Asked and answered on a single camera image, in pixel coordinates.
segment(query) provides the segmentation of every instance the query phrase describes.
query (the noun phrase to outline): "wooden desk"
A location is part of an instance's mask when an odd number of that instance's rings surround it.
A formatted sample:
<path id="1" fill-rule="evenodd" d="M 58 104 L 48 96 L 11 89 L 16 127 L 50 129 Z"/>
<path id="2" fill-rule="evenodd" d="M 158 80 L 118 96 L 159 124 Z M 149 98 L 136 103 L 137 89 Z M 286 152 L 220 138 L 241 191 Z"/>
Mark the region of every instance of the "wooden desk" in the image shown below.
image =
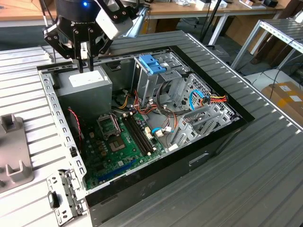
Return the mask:
<path id="1" fill-rule="evenodd" d="M 55 17 L 56 10 L 54 3 L 49 6 L 49 9 L 53 17 Z M 233 4 L 228 4 L 227 8 L 218 9 L 216 16 L 220 16 L 220 20 L 209 44 L 213 45 L 216 42 L 228 16 L 274 14 L 273 19 L 276 19 L 283 9 L 284 6 L 279 4 L 276 8 L 249 9 L 235 0 Z M 155 2 L 151 4 L 150 19 L 206 17 L 207 10 L 208 8 L 199 10 L 194 4 L 190 6 L 180 6 L 174 2 Z M 0 27 L 35 25 L 44 25 L 41 12 L 10 6 L 4 6 L 4 9 L 0 9 Z"/>
<path id="2" fill-rule="evenodd" d="M 255 14 L 276 14 L 285 7 L 278 4 L 275 8 L 250 9 L 234 0 L 233 4 L 228 4 L 226 8 L 219 8 L 216 16 L 234 15 L 255 15 Z M 199 10 L 195 4 L 190 6 L 180 6 L 176 3 L 156 2 L 151 4 L 151 19 L 182 18 L 182 17 L 206 17 L 208 8 Z"/>

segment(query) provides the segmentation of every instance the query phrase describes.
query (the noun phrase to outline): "ram slot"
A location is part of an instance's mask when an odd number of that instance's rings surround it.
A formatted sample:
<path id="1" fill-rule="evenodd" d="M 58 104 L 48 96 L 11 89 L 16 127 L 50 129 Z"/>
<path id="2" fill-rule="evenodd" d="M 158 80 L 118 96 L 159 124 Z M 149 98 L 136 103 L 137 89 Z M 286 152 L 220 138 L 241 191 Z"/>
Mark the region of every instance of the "ram slot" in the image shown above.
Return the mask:
<path id="1" fill-rule="evenodd" d="M 139 147 L 143 156 L 146 156 L 148 152 L 153 152 L 152 146 L 137 125 L 136 121 L 132 116 L 126 117 L 122 119 L 125 127 L 127 128 L 128 132 L 131 134 L 133 140 Z"/>

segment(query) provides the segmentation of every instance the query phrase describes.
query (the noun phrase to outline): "robotic arm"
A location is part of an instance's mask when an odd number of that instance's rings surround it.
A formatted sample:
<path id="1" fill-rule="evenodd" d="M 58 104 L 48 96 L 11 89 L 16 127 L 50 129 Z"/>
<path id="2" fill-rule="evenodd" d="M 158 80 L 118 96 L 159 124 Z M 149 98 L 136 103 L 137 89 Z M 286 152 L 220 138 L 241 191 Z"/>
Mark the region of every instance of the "robotic arm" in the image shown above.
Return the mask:
<path id="1" fill-rule="evenodd" d="M 88 68 L 93 71 L 93 59 L 105 54 L 113 40 L 133 26 L 139 4 L 124 7 L 120 0 L 112 1 L 109 5 L 108 0 L 55 0 L 56 23 L 44 30 L 44 39 L 64 58 L 73 59 L 80 73 L 81 43 L 87 43 Z M 63 43 L 64 38 L 71 41 L 71 47 Z"/>

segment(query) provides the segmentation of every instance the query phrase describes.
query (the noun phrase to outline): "metal slatted table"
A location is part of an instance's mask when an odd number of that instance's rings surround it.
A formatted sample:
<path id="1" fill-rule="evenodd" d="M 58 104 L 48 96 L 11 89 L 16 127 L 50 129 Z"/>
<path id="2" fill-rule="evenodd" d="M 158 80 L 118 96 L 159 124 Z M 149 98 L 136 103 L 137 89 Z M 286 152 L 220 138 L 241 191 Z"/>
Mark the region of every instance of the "metal slatted table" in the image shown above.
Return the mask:
<path id="1" fill-rule="evenodd" d="M 283 67 L 283 65 L 288 61 L 288 59 L 296 50 L 300 53 L 303 53 L 302 24 L 297 23 L 293 19 L 259 20 L 252 32 L 250 33 L 249 37 L 247 38 L 246 42 L 242 46 L 241 50 L 239 51 L 237 57 L 233 61 L 231 65 L 232 69 L 235 69 L 240 63 L 243 54 L 247 50 L 247 47 L 261 28 L 265 29 L 265 32 L 259 38 L 257 44 L 254 47 L 254 50 L 252 50 L 251 52 L 252 54 L 254 54 L 254 52 L 258 49 L 267 33 L 273 34 L 275 37 L 282 40 L 293 48 L 292 51 L 290 51 L 290 53 L 286 56 L 286 58 L 280 63 L 280 65 L 278 66 L 279 69 Z"/>
<path id="2" fill-rule="evenodd" d="M 176 31 L 117 40 L 112 54 L 167 45 L 178 45 L 256 120 L 221 155 L 102 226 L 299 226 L 303 129 L 189 34 Z M 65 61 L 60 56 L 57 60 Z M 45 178 L 68 161 L 36 71 L 44 64 L 49 62 L 40 48 L 0 52 L 0 114 L 24 119 L 35 174 L 32 182 L 0 194 L 1 226 L 57 226 Z M 83 216 L 67 226 L 91 223 Z"/>

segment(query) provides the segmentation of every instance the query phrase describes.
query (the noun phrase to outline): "yellow wire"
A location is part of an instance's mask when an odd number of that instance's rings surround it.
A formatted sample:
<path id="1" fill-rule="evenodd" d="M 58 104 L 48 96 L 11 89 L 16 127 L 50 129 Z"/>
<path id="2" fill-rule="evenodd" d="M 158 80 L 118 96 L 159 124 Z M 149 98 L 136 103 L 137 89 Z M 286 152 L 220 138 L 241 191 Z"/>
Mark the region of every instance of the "yellow wire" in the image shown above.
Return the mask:
<path id="1" fill-rule="evenodd" d="M 125 108 L 125 107 L 126 107 L 126 105 L 127 105 L 127 100 L 128 100 L 128 95 L 126 96 L 126 99 L 125 99 L 124 104 L 123 104 L 122 106 L 118 107 L 118 108 L 119 108 L 119 109 L 123 109 L 123 108 Z"/>
<path id="2" fill-rule="evenodd" d="M 226 96 L 210 96 L 211 98 L 226 98 Z"/>

